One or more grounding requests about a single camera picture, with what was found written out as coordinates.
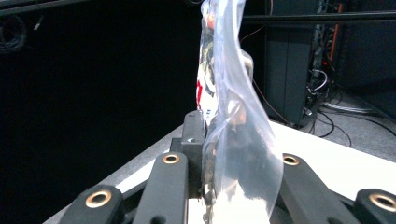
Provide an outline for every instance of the metal frame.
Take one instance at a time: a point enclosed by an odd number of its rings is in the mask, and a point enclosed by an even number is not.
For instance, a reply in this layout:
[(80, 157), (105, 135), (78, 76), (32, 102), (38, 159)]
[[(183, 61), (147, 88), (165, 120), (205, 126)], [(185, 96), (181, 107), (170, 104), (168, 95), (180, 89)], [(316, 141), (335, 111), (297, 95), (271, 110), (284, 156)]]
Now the metal frame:
[(396, 21), (396, 10), (287, 16), (250, 15), (244, 16), (242, 20), (246, 24), (335, 24), (383, 21)]
[(35, 0), (0, 1), (0, 7), (5, 7), (0, 9), (0, 17), (19, 14), (22, 12), (41, 10), (50, 7), (60, 7), (60, 6), (65, 6), (79, 2), (86, 2), (86, 1), (89, 0), (55, 0), (45, 3), (37, 3), (37, 1)]

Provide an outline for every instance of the dark background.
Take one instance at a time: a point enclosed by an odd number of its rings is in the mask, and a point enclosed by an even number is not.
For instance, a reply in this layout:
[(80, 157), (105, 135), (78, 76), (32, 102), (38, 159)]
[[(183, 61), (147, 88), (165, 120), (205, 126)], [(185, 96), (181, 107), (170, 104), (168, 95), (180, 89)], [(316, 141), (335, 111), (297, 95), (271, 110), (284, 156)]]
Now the dark background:
[[(263, 2), (247, 10), (263, 13)], [(88, 1), (20, 16), (26, 47), (0, 55), (0, 223), (41, 223), (195, 109), (202, 16), (181, 0)], [(259, 62), (255, 38), (262, 33), (243, 45)]]

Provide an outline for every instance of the floor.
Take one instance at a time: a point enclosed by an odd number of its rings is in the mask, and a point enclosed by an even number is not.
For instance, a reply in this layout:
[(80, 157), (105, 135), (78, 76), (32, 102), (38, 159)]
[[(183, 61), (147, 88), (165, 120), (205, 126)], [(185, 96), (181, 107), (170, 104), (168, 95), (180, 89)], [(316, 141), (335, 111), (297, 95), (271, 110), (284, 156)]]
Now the floor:
[[(337, 92), (330, 101), (345, 107), (369, 108), (356, 96)], [(341, 113), (324, 106), (319, 108), (316, 121), (310, 121), (300, 131), (352, 147), (379, 158), (396, 162), (396, 123), (378, 115), (363, 116), (359, 114)]]

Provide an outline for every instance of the transparent plastic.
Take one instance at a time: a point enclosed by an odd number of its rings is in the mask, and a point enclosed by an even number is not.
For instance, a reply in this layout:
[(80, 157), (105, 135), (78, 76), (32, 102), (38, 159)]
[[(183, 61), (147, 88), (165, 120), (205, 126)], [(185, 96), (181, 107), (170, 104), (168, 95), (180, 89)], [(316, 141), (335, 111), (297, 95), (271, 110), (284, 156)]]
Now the transparent plastic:
[[(207, 125), (206, 223), (269, 223), (282, 180), (282, 154), (251, 85), (251, 58), (238, 41), (244, 6), (206, 0), (201, 7), (197, 104)], [(205, 89), (210, 94), (203, 98)]]

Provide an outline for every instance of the gray floor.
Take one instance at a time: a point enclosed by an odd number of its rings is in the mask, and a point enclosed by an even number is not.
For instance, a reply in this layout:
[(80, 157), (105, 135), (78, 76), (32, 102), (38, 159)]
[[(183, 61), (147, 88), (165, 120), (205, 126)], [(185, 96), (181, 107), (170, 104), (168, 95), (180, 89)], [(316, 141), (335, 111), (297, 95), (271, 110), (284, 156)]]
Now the gray floor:
[[(359, 108), (368, 107), (351, 95), (347, 95), (344, 92), (341, 92), (341, 94), (343, 97), (342, 101), (338, 104), (340, 106)], [(337, 97), (331, 101), (331, 103), (338, 103), (339, 98), (340, 94), (338, 94)], [(330, 135), (324, 137), (325, 139), (349, 147), (350, 142), (347, 138), (347, 135), (349, 135), (352, 148), (388, 161), (396, 162), (396, 136), (380, 125), (365, 119), (370, 119), (383, 124), (394, 133), (396, 133), (396, 123), (389, 119), (380, 117), (360, 116), (356, 114), (345, 113), (339, 114), (333, 110), (324, 108), (323, 106), (320, 108), (320, 110), (333, 121), (334, 125), (339, 127), (335, 127), (334, 131)], [(303, 127), (301, 131), (308, 133), (312, 129), (312, 126), (313, 123), (311, 121), (308, 125)], [(318, 114), (318, 119), (315, 122), (315, 135), (324, 135), (331, 129), (332, 125), (330, 124), (329, 120), (322, 114)]]

